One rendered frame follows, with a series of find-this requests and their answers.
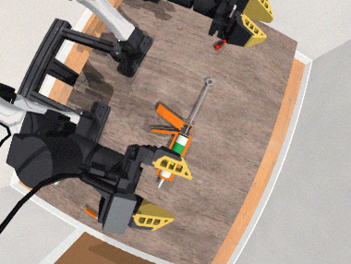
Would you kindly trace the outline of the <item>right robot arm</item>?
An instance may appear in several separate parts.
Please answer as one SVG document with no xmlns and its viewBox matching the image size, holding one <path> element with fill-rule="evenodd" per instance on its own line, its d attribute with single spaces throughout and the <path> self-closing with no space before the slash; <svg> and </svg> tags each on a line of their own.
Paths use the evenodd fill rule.
<svg viewBox="0 0 351 264">
<path fill-rule="evenodd" d="M 6 163 L 15 169 L 21 183 L 34 188 L 57 174 L 86 172 L 85 184 L 103 196 L 98 214 L 103 232 L 125 234 L 137 200 L 127 172 L 121 171 L 123 163 L 117 162 L 108 172 L 106 165 L 91 163 L 103 146 L 94 141 L 107 110 L 108 106 L 94 102 L 89 114 L 59 111 L 0 83 L 0 132 L 5 136 L 7 128 L 11 132 Z"/>
</svg>

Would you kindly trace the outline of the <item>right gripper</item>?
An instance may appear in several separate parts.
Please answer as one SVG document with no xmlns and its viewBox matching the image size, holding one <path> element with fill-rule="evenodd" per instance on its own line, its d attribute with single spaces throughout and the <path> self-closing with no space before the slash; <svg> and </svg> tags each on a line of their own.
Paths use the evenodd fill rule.
<svg viewBox="0 0 351 264">
<path fill-rule="evenodd" d="M 168 162 L 163 160 L 167 160 Z M 140 167 L 142 162 L 166 172 L 192 179 L 183 155 L 165 146 L 158 148 L 155 145 L 140 146 L 138 144 L 133 144 L 127 146 L 125 155 L 107 147 L 101 147 L 93 156 L 91 163 L 92 161 L 106 165 L 105 171 L 107 172 L 111 170 L 111 167 L 115 163 L 121 161 L 123 163 L 121 171 L 127 172 L 129 183 L 132 185 L 134 192 L 143 170 L 143 168 Z M 174 165 L 170 162 L 174 162 Z M 182 165 L 181 168 L 176 167 L 178 164 Z M 132 212 L 128 227 L 153 231 L 175 219 L 173 213 L 164 210 L 137 194 L 135 194 L 135 197 L 137 203 Z"/>
</svg>

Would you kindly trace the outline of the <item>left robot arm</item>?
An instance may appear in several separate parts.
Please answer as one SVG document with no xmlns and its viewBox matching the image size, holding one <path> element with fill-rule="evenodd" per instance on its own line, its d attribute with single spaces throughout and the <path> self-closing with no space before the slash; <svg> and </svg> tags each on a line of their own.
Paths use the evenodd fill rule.
<svg viewBox="0 0 351 264">
<path fill-rule="evenodd" d="M 94 13 L 115 35 L 125 53 L 117 70 L 131 75 L 151 42 L 151 37 L 128 22 L 108 0 L 76 0 Z M 191 9 L 194 0 L 167 0 Z M 145 36 L 145 38 L 144 38 Z M 145 44 L 145 45 L 144 45 Z M 140 46 L 140 47 L 139 47 Z M 125 63 L 124 63 L 125 62 Z M 122 69 L 121 69 L 122 68 Z"/>
</svg>

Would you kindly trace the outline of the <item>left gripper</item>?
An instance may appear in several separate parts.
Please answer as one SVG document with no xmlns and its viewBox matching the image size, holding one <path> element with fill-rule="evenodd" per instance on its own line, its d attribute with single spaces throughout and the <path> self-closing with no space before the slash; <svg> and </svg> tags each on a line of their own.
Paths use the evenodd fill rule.
<svg viewBox="0 0 351 264">
<path fill-rule="evenodd" d="M 234 5 L 236 9 L 230 17 Z M 269 0 L 194 0 L 193 11 L 212 18 L 209 35 L 242 47 L 263 42 L 267 36 L 250 19 L 271 23 L 273 20 Z"/>
</svg>

